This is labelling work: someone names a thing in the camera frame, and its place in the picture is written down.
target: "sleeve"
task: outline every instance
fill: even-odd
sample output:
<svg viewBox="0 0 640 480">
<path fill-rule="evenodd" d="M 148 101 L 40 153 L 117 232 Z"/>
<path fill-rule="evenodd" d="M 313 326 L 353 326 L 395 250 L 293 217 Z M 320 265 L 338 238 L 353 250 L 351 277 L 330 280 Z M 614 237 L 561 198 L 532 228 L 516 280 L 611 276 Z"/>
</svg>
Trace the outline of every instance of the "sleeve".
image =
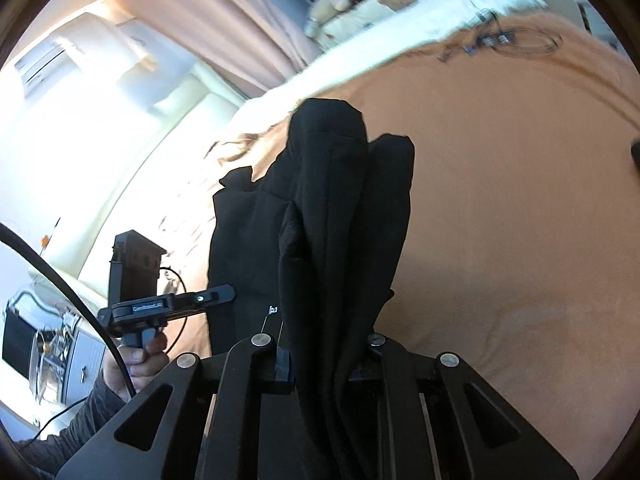
<svg viewBox="0 0 640 480">
<path fill-rule="evenodd" d="M 60 431 L 60 435 L 49 435 L 46 440 L 36 440 L 27 446 L 22 450 L 24 459 L 31 466 L 55 476 L 66 461 L 123 406 L 123 400 L 107 387 L 100 374 L 68 428 Z M 24 441 L 16 443 L 18 449 L 25 444 Z"/>
</svg>

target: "pillow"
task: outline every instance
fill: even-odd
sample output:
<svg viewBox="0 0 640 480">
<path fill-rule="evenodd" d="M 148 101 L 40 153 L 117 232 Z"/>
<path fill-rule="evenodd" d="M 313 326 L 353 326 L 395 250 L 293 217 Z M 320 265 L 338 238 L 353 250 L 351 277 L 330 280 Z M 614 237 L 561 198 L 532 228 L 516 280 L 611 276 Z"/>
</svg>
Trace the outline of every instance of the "pillow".
<svg viewBox="0 0 640 480">
<path fill-rule="evenodd" d="M 325 23 L 316 41 L 323 50 L 329 50 L 420 1 L 423 0 L 363 0 L 348 12 Z"/>
</svg>

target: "cable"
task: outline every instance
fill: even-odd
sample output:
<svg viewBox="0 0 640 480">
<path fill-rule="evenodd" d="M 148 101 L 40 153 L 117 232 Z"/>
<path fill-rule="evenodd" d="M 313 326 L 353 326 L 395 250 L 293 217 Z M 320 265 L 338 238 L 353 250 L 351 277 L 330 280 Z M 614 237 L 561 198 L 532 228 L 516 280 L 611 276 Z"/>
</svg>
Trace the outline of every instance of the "cable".
<svg viewBox="0 0 640 480">
<path fill-rule="evenodd" d="M 182 280 L 180 274 L 178 274 L 171 267 L 160 267 L 160 270 L 168 270 L 169 272 L 174 273 L 177 276 L 178 280 L 180 281 L 180 284 L 182 285 L 182 290 L 184 292 L 187 292 L 187 287 L 184 285 L 184 281 Z M 186 327 L 186 326 L 187 326 L 187 318 L 185 317 L 184 321 L 182 322 L 182 328 L 180 329 L 180 332 L 178 332 L 178 335 L 174 339 L 174 342 L 171 343 L 171 346 L 169 346 L 169 348 L 166 350 L 166 353 L 169 353 L 171 350 L 174 349 L 175 344 L 178 342 L 178 339 L 180 339 L 180 336 L 182 335 L 182 332 L 184 332 L 184 327 Z"/>
<path fill-rule="evenodd" d="M 187 291 L 187 287 L 184 285 L 184 281 L 182 280 L 182 278 L 180 277 L 180 274 L 178 274 L 177 272 L 175 272 L 175 270 L 173 270 L 171 267 L 160 267 L 160 270 L 168 270 L 169 272 L 172 272 L 175 274 L 175 277 L 178 278 L 178 281 L 180 282 L 180 284 L 182 285 L 182 290 L 184 292 Z"/>
<path fill-rule="evenodd" d="M 11 306 L 16 305 L 23 296 L 29 296 L 33 301 L 33 303 L 35 303 L 37 307 L 39 307 L 41 310 L 43 310 L 47 314 L 51 314 L 52 316 L 56 316 L 56 317 L 60 316 L 60 313 L 57 310 L 49 310 L 45 305 L 42 304 L 42 302 L 40 301 L 40 298 L 38 298 L 33 292 L 31 292 L 29 289 L 26 289 L 26 288 L 18 292 L 16 296 L 12 297 L 9 301 L 7 301 L 6 302 L 7 307 L 9 307 L 9 304 L 11 304 Z"/>
<path fill-rule="evenodd" d="M 98 323 L 94 314 L 87 308 L 87 306 L 78 297 L 76 292 L 63 280 L 60 275 L 45 261 L 42 257 L 33 249 L 30 245 L 22 240 L 16 233 L 11 231 L 7 226 L 0 222 L 0 242 L 11 247 L 15 252 L 20 254 L 27 262 L 29 262 L 36 270 L 47 278 L 53 285 L 66 296 L 66 298 L 72 303 L 72 305 L 78 310 L 78 312 L 89 322 L 91 327 L 98 333 L 104 344 L 113 355 L 113 359 L 116 361 L 118 368 L 122 373 L 125 386 L 131 398 L 136 395 L 136 389 L 133 386 L 127 365 L 122 359 L 122 355 L 118 352 L 118 348 L 115 343 L 109 337 L 107 331 L 103 326 Z"/>
<path fill-rule="evenodd" d="M 633 157 L 634 163 L 640 170 L 640 140 L 638 139 L 631 145 L 631 157 Z"/>
<path fill-rule="evenodd" d="M 64 415 L 66 412 L 68 412 L 71 408 L 76 407 L 78 404 L 80 404 L 81 402 L 85 402 L 89 397 L 85 397 L 84 399 L 80 399 L 80 400 L 76 400 L 76 402 L 74 402 L 73 404 L 70 404 L 69 406 L 67 406 L 64 410 L 62 410 L 60 413 L 55 414 L 54 416 L 52 416 L 43 427 L 40 428 L 40 430 L 38 431 L 38 433 L 36 433 L 36 435 L 32 438 L 30 438 L 27 442 L 25 442 L 22 446 L 20 446 L 20 451 L 22 451 L 23 449 L 26 449 L 27 447 L 29 447 L 31 444 L 33 444 L 38 437 L 42 434 L 42 432 L 44 431 L 44 429 L 50 424 L 52 423 L 54 420 L 56 420 L 60 415 Z"/>
<path fill-rule="evenodd" d="M 560 34 L 544 28 L 511 27 L 503 29 L 498 15 L 492 10 L 478 12 L 479 25 L 472 43 L 466 45 L 448 46 L 438 57 L 441 62 L 447 62 L 454 51 L 463 50 L 470 56 L 482 47 L 489 47 L 496 54 L 510 57 L 546 56 L 557 51 L 562 46 Z M 543 40 L 540 46 L 523 46 L 522 38 L 527 35 L 537 40 Z"/>
</svg>

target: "beige curtain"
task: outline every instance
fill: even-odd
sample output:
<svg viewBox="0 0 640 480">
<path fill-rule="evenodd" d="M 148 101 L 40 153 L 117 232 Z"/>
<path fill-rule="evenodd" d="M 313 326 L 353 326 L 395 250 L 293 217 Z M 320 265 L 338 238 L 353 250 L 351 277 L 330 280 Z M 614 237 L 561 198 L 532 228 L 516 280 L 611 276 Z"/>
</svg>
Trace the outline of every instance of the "beige curtain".
<svg viewBox="0 0 640 480">
<path fill-rule="evenodd" d="M 303 33 L 310 0 L 107 0 L 205 59 L 249 96 L 321 52 Z"/>
</svg>

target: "hand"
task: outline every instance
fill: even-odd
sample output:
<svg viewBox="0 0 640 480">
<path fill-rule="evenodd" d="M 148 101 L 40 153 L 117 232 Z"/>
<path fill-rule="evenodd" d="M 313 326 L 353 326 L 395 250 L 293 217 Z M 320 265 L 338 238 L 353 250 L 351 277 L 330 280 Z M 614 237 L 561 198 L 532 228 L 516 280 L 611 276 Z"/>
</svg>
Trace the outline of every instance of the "hand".
<svg viewBox="0 0 640 480">
<path fill-rule="evenodd" d="M 165 348 L 166 336 L 162 332 L 159 332 L 155 338 L 149 341 L 144 349 L 131 348 L 124 345 L 118 348 L 122 359 L 129 369 L 133 387 L 137 392 L 147 386 L 151 382 L 151 379 L 158 375 L 162 369 L 169 364 L 169 357 L 164 353 Z M 106 353 L 104 361 L 102 362 L 102 373 L 104 375 L 104 383 L 107 387 L 127 402 L 129 400 L 129 393 L 124 384 L 122 372 L 110 352 Z"/>
</svg>

